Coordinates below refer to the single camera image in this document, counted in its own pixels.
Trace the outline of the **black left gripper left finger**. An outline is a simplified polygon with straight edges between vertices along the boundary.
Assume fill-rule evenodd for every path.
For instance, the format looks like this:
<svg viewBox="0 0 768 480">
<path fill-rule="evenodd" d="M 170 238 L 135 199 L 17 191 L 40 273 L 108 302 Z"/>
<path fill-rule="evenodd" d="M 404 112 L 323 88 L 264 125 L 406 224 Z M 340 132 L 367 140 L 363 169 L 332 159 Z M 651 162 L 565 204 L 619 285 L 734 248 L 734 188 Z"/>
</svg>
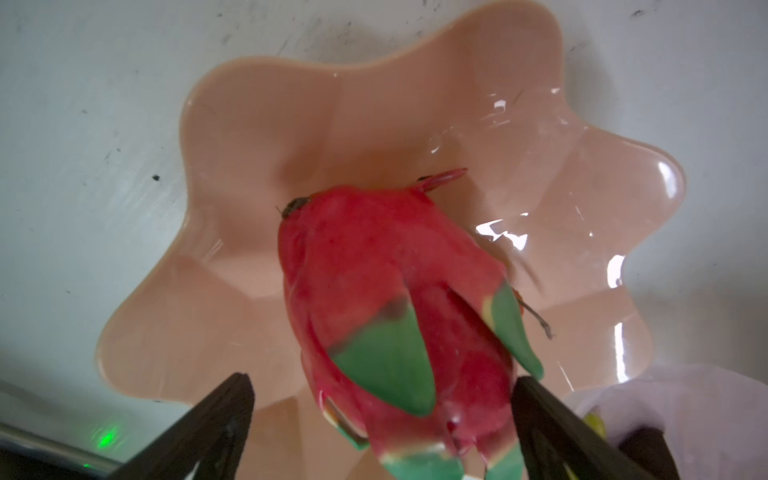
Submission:
<svg viewBox="0 0 768 480">
<path fill-rule="evenodd" d="M 109 477 L 233 479 L 248 437 L 254 403 L 249 376 L 232 374 Z"/>
</svg>

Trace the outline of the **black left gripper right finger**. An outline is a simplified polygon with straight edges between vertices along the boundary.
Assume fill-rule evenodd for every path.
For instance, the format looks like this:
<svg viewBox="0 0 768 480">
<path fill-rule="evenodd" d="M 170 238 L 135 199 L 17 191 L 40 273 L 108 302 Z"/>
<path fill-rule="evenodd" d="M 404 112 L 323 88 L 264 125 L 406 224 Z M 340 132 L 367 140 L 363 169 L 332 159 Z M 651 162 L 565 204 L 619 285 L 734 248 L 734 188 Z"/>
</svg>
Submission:
<svg viewBox="0 0 768 480">
<path fill-rule="evenodd" d="M 536 379 L 517 379 L 511 408 L 530 479 L 650 479 Z"/>
</svg>

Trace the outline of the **yellow lemon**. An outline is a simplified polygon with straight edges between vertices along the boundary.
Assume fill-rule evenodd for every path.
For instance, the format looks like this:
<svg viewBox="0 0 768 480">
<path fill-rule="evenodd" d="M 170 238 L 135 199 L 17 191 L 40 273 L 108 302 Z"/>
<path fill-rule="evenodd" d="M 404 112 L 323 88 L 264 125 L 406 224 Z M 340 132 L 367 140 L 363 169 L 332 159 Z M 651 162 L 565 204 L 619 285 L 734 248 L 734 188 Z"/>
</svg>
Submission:
<svg viewBox="0 0 768 480">
<path fill-rule="evenodd" d="M 583 417 L 583 421 L 590 427 L 599 437 L 606 438 L 606 426 L 604 420 L 600 414 L 596 411 L 590 411 Z"/>
</svg>

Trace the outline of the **pink plastic bag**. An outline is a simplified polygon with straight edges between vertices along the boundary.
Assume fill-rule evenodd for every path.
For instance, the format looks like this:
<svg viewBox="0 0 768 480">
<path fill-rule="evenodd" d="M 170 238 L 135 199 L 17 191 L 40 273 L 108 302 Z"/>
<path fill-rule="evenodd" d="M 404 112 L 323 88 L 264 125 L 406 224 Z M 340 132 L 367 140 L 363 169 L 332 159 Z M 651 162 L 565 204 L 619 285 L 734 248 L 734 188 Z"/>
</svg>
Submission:
<svg viewBox="0 0 768 480">
<path fill-rule="evenodd" d="M 618 446 L 642 427 L 663 432 L 683 479 L 767 477 L 767 385 L 714 365 L 649 368 L 624 383 L 569 394 L 579 417 L 596 411 Z"/>
</svg>

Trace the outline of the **red dragon fruit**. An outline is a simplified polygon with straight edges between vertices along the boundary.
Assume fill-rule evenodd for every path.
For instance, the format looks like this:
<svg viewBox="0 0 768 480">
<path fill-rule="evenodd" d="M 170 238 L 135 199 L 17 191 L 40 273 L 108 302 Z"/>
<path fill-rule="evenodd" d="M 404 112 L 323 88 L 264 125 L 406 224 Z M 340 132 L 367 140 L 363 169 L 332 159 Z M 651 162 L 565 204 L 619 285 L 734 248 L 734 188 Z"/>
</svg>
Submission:
<svg viewBox="0 0 768 480">
<path fill-rule="evenodd" d="M 398 188 L 340 185 L 290 201 L 278 256 L 291 328 L 327 421 L 397 479 L 488 479 L 524 462 L 511 408 L 543 365 L 505 265 L 431 199 L 453 169 Z"/>
</svg>

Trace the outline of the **peach fruit plate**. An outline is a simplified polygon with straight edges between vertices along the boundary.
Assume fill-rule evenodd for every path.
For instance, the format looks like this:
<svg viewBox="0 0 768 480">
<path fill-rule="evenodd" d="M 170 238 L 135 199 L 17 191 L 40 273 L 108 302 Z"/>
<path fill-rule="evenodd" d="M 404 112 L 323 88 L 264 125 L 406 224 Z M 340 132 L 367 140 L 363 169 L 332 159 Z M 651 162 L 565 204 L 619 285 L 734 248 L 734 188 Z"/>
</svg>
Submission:
<svg viewBox="0 0 768 480">
<path fill-rule="evenodd" d="M 518 383 L 650 363 L 621 269 L 684 172 L 570 109 L 541 5 L 364 65 L 228 62 L 180 142 L 184 223 L 97 361 L 126 395 L 192 406 L 246 374 L 240 479 L 517 479 Z"/>
</svg>

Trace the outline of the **dark purple mangosteen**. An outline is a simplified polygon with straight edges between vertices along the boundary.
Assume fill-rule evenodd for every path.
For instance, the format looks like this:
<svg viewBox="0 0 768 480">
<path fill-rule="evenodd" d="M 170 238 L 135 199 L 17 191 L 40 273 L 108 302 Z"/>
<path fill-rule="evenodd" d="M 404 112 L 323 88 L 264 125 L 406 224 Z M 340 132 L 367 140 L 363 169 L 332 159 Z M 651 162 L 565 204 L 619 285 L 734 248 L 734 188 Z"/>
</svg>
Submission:
<svg viewBox="0 0 768 480">
<path fill-rule="evenodd" d="M 642 426 L 633 430 L 619 443 L 618 449 L 655 479 L 681 479 L 664 432 L 658 428 Z"/>
</svg>

